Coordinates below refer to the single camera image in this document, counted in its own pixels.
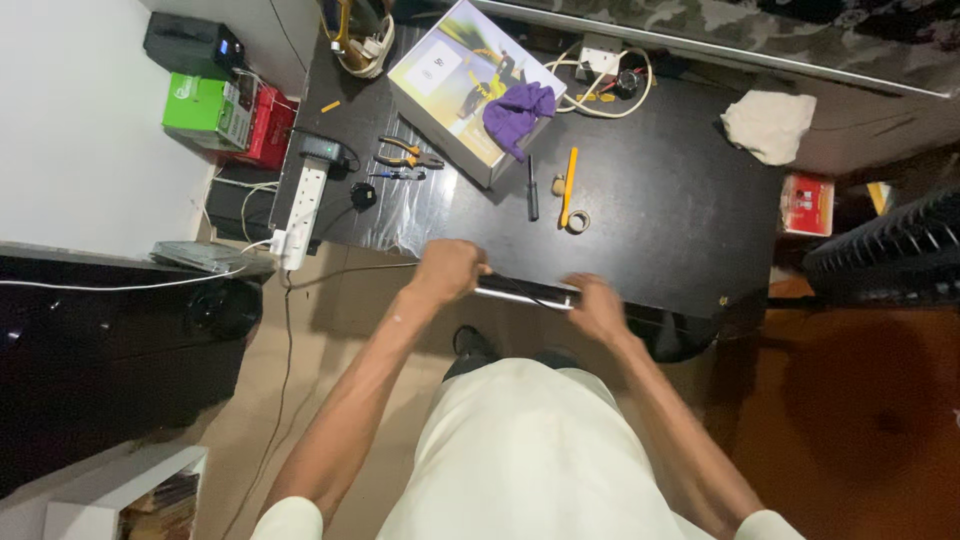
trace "screwdriver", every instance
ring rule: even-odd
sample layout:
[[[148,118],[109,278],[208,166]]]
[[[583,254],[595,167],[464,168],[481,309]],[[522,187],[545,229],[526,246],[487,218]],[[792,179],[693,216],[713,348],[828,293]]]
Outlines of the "screwdriver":
[[[420,171],[417,174],[401,173],[396,171],[383,171],[382,173],[371,173],[368,176],[392,178],[394,180],[426,180],[426,173],[423,171]]]
[[[540,196],[537,183],[534,182],[534,157],[527,156],[527,218],[530,221],[540,219]]]

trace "white power strip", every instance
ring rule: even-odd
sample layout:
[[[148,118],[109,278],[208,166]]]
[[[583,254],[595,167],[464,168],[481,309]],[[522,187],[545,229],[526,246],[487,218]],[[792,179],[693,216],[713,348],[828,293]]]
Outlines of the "white power strip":
[[[317,209],[320,208],[320,199],[324,195],[329,166],[326,161],[306,160],[303,163],[287,228],[285,231],[274,231],[274,241],[270,244],[270,253],[280,257],[280,268],[284,270],[299,270],[303,265],[306,249],[310,246],[313,225],[317,220]]]

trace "product box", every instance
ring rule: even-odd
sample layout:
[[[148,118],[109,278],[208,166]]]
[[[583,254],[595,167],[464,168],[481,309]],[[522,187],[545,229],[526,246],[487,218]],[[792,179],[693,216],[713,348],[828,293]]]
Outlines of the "product box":
[[[808,236],[833,234],[833,182],[794,173],[783,182],[780,216],[785,233]]]
[[[460,0],[387,75],[400,114],[481,185],[516,161],[483,125],[484,107],[507,88],[540,82],[557,103],[566,85],[467,0]],[[520,148],[550,118],[537,121]]]
[[[247,150],[255,86],[172,73],[163,130],[211,150]]]
[[[283,97],[272,86],[260,86],[253,112],[250,149],[247,152],[224,152],[230,159],[243,161],[262,169],[278,171],[290,142],[297,104]]]

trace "white shirt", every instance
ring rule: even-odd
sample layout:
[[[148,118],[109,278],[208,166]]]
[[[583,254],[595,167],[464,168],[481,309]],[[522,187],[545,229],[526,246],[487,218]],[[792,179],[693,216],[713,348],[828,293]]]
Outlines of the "white shirt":
[[[636,434],[603,382],[579,369],[504,358],[441,385],[406,490],[380,540],[709,540],[670,511]],[[320,540],[317,506],[291,497],[254,540]],[[776,512],[736,540],[802,540]]]

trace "wall socket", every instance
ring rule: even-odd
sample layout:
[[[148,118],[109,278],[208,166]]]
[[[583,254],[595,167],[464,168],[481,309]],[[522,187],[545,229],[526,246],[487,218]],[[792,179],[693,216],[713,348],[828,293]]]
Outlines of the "wall socket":
[[[577,65],[576,78],[581,81],[588,79],[587,71],[582,67],[585,61],[590,62],[593,74],[600,78],[599,85],[608,85],[616,79],[620,72],[620,62],[616,57],[623,52],[623,40],[619,37],[587,34],[584,36],[584,45],[580,48],[580,65]]]
[[[283,234],[275,231],[275,241],[270,247],[270,253],[280,257],[280,268],[284,270],[299,270],[303,265],[306,249],[310,247],[313,225],[317,220],[317,209],[320,208],[320,199],[324,195],[329,166],[327,161],[305,160],[303,163],[297,196],[290,207],[287,229]]]

